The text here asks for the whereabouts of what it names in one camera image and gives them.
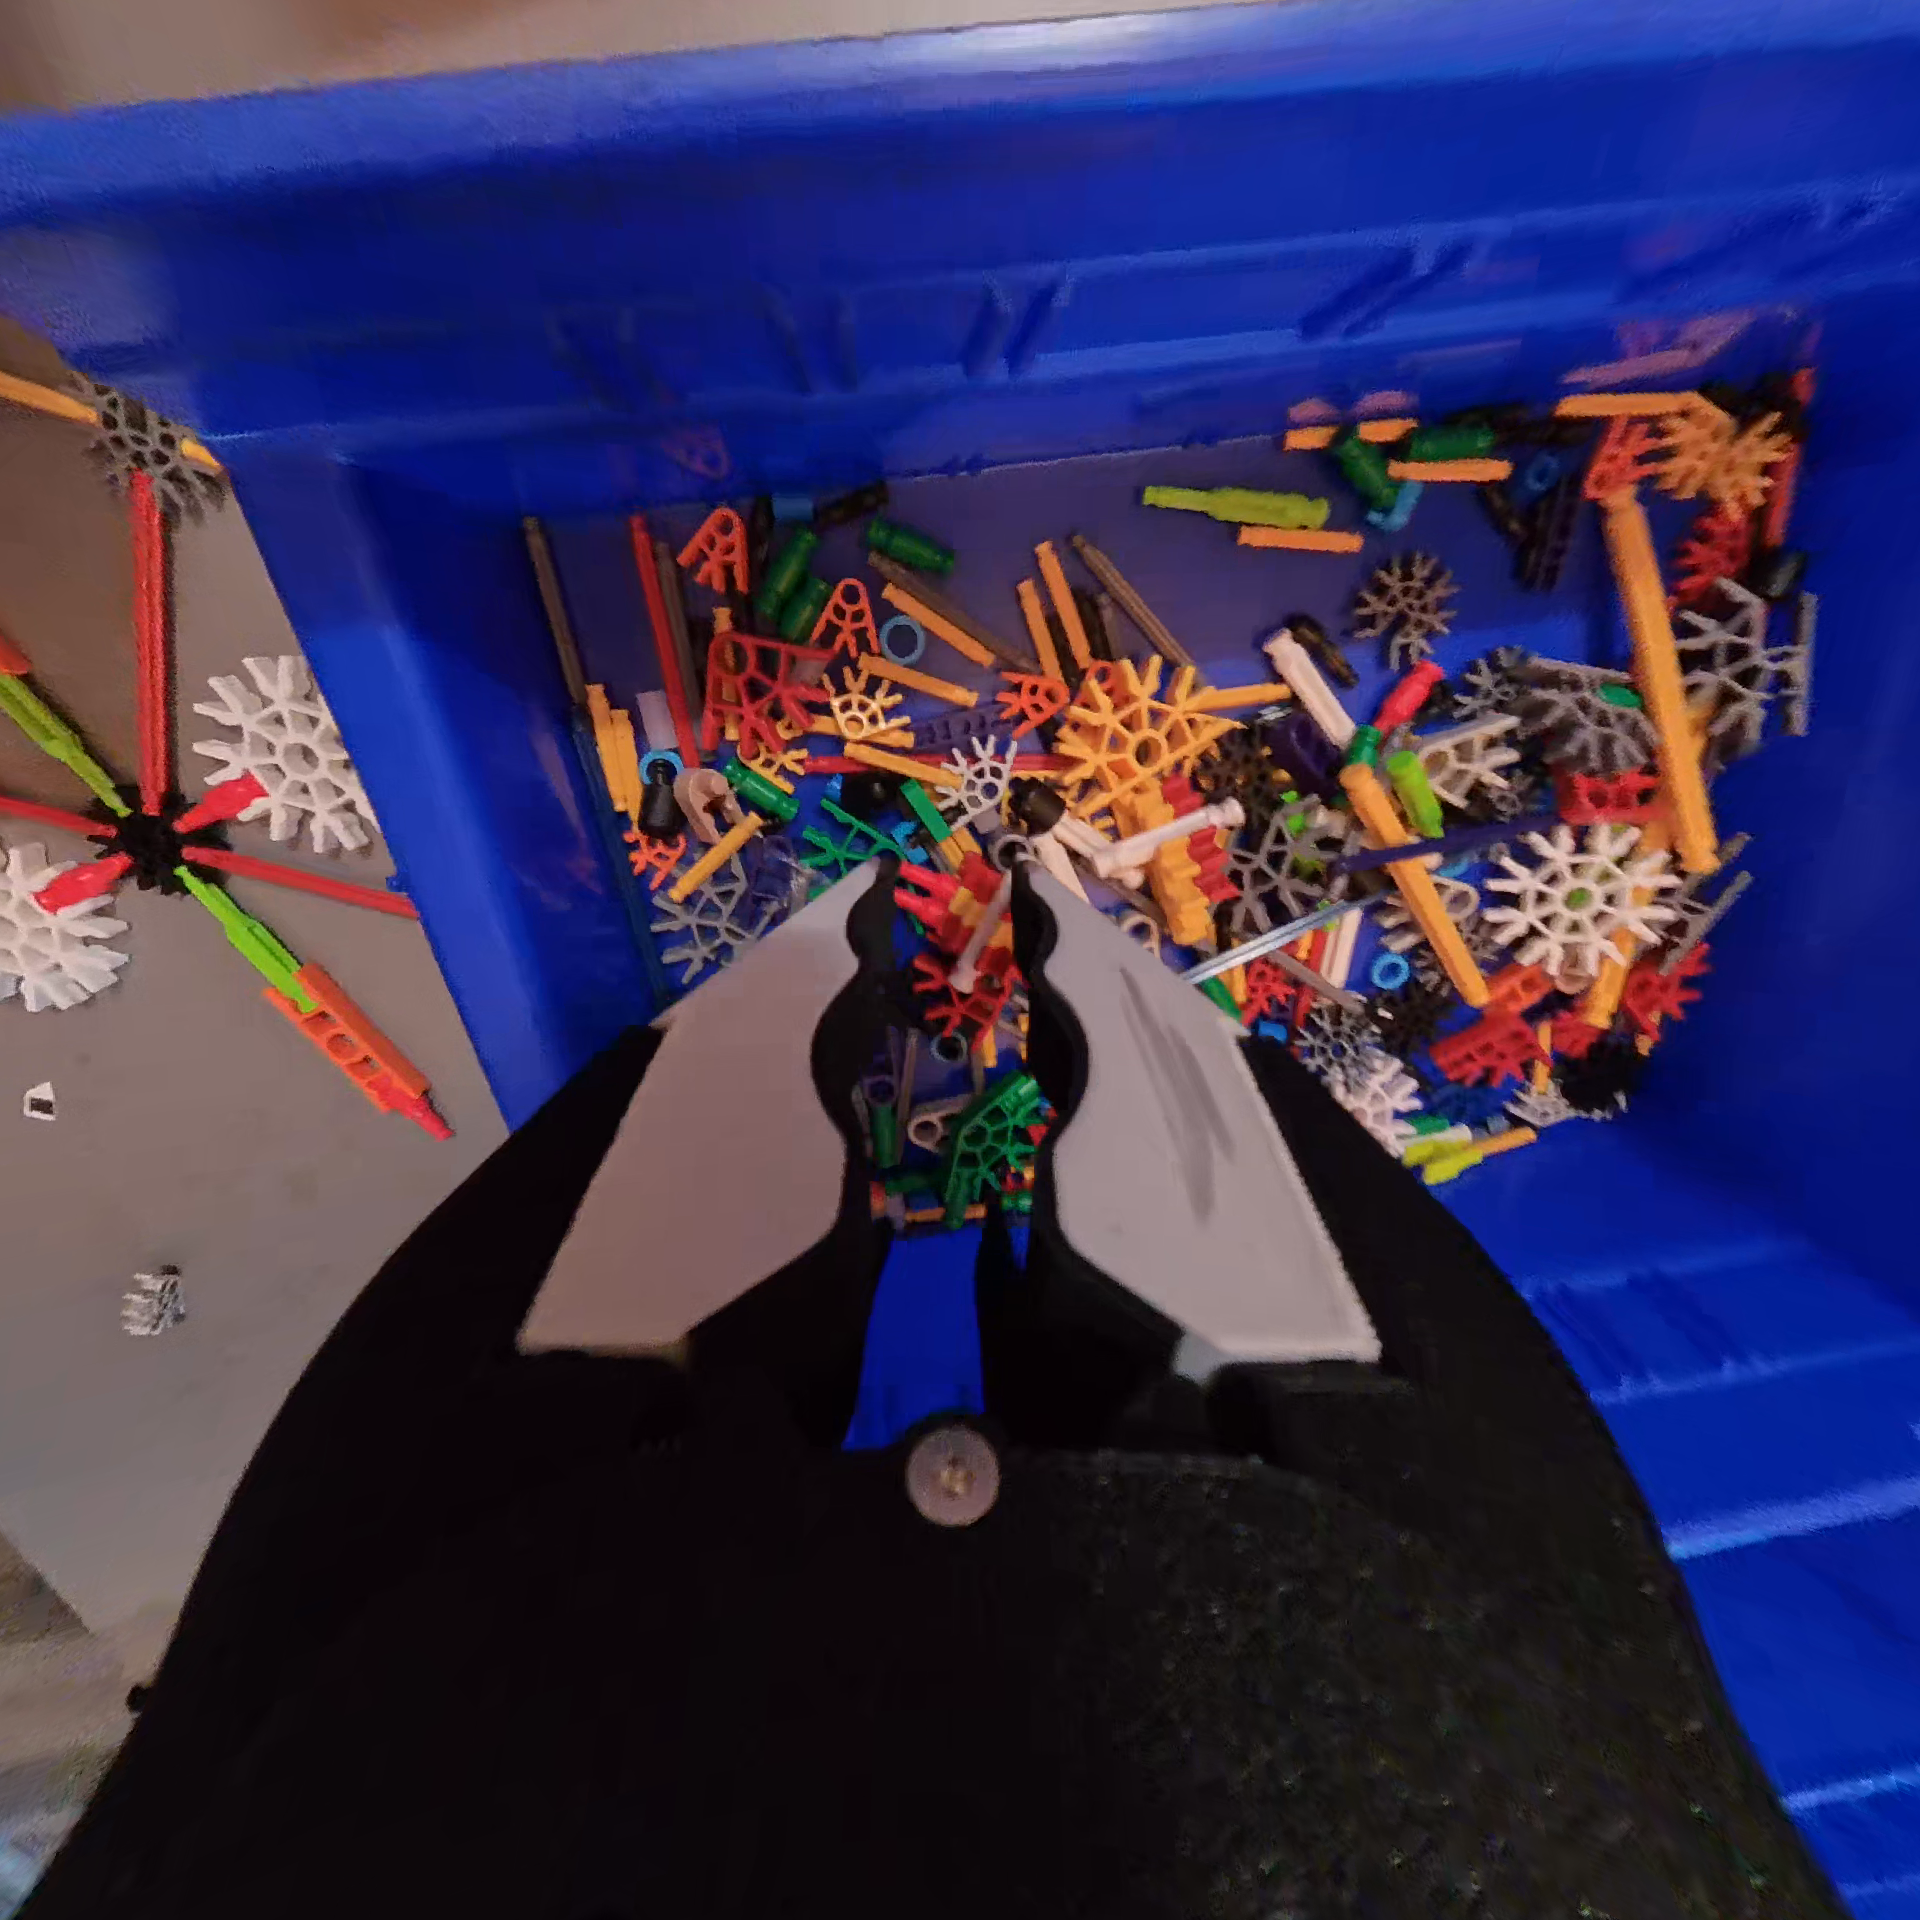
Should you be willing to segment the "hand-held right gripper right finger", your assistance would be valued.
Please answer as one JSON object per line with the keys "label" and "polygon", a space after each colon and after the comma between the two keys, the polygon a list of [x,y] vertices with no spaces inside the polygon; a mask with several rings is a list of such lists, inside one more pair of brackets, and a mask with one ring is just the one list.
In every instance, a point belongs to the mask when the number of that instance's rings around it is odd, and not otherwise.
{"label": "hand-held right gripper right finger", "polygon": [[1027,1067],[1052,1121],[1036,1227],[1229,1363],[1381,1361],[1241,1026],[1040,866],[1011,883]]}

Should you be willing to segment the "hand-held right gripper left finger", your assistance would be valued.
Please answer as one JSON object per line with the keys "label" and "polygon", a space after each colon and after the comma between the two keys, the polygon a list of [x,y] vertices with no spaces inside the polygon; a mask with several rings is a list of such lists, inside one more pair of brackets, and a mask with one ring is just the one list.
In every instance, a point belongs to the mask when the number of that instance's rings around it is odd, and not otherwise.
{"label": "hand-held right gripper left finger", "polygon": [[849,1149],[812,1051],[896,870],[863,861],[670,1013],[520,1354],[663,1356],[828,1235]]}

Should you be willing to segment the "pile of colourful toy pieces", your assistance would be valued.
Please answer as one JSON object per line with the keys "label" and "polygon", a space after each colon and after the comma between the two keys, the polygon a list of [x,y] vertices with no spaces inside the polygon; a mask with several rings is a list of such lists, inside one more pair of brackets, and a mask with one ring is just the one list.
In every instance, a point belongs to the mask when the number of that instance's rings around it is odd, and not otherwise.
{"label": "pile of colourful toy pieces", "polygon": [[1788,543],[1811,368],[1548,413],[1322,417],[1354,500],[1149,486],[1241,549],[1338,560],[1221,686],[1072,534],[1017,578],[1023,640],[958,606],[890,488],[627,526],[651,670],[596,676],[520,526],[571,729],[669,1008],[828,883],[898,857],[895,1028],[854,1093],[872,1211],[1027,1214],[1052,1106],[1027,1067],[1010,875],[1050,873],[1237,1035],[1303,1063],[1429,1186],[1618,1117],[1751,884],[1710,788],[1811,720]]}

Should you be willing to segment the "spoked construction toy wheel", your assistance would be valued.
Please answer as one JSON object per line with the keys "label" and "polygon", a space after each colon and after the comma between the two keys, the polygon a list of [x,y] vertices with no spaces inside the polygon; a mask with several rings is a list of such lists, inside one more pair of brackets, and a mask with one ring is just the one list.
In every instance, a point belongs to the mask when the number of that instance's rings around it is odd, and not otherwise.
{"label": "spoked construction toy wheel", "polygon": [[[269,1008],[380,1116],[408,1121],[436,1141],[454,1138],[429,1075],[380,1028],[323,964],[302,958],[231,889],[232,880],[398,921],[418,921],[398,880],[350,880],[321,861],[370,853],[380,838],[364,787],[312,670],[300,654],[244,658],[209,680],[191,713],[216,724],[194,746],[215,767],[182,783],[176,676],[176,541],[228,496],[218,458],[191,431],[141,401],[71,376],[54,388],[15,373],[4,407],[63,421],[123,501],[132,560],[134,775],[120,780],[84,733],[35,682],[28,654],[4,637],[4,724],[88,794],[88,807],[4,795],[4,822],[32,822],[92,849],[50,860],[41,847],[4,853],[4,995],[31,1013],[74,1010],[104,995],[127,967],[127,933],[112,910],[123,891],[188,898],[262,984]],[[231,833],[258,827],[278,844],[305,838],[315,857],[289,863],[242,853]]]}

